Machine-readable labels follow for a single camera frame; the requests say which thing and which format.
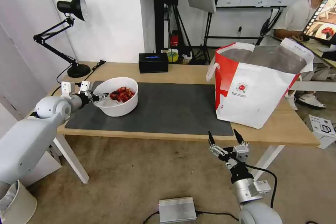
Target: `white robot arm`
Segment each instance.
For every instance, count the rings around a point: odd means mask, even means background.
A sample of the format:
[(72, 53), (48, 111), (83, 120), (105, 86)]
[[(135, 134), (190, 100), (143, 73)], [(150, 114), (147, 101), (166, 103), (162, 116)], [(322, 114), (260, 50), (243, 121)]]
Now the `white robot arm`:
[(231, 183), (235, 188), (236, 198), (240, 206), (239, 221), (241, 224), (282, 224), (278, 213), (263, 202), (256, 202), (271, 190), (268, 182), (254, 181), (245, 162), (249, 156), (249, 144), (234, 129), (238, 145), (221, 148), (215, 144), (209, 131), (209, 150), (224, 161), (231, 172)]
[(18, 121), (0, 140), (0, 198), (17, 179), (32, 170), (72, 113), (108, 93), (93, 95), (88, 81), (74, 93), (75, 83), (62, 82), (62, 95), (40, 100), (34, 116)]

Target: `red food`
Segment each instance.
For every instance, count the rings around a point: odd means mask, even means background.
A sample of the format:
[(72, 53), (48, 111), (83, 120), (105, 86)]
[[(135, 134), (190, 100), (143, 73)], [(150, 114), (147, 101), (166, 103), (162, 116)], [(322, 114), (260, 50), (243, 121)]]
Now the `red food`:
[(117, 100), (118, 102), (127, 102), (135, 95), (128, 87), (121, 87), (118, 90), (110, 93), (110, 98), (112, 100)]
[(327, 37), (334, 36), (335, 32), (331, 27), (324, 28), (321, 33), (326, 34)]

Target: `black lamp shade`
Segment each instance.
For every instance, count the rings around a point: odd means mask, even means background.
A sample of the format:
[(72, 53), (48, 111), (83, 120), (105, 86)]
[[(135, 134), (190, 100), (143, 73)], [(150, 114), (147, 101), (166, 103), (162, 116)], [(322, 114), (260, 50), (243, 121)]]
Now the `black lamp shade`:
[(76, 17), (83, 21), (85, 21), (88, 16), (88, 10), (85, 0), (72, 0), (71, 2), (58, 1), (57, 9), (64, 14), (74, 14)]

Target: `red and white bag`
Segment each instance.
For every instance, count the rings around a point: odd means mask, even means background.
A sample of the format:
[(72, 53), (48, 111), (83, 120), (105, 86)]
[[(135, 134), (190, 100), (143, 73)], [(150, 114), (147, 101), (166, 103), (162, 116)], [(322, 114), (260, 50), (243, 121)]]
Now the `red and white bag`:
[(261, 128), (300, 73), (313, 71), (314, 54), (284, 39), (278, 47), (233, 43), (219, 48), (206, 75), (216, 78), (217, 118)]

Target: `white t-shirt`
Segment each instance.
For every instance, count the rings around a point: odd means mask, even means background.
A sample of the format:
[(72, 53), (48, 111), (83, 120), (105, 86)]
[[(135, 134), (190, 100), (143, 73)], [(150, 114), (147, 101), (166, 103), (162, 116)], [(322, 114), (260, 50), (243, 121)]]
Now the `white t-shirt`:
[[(299, 0), (291, 5), (288, 5), (280, 15), (278, 21), (268, 35), (273, 36), (274, 30), (285, 29), (301, 32), (308, 24), (308, 21), (315, 13), (316, 9), (311, 8), (312, 0)], [(262, 45), (277, 46), (279, 41), (265, 37), (262, 40)]]

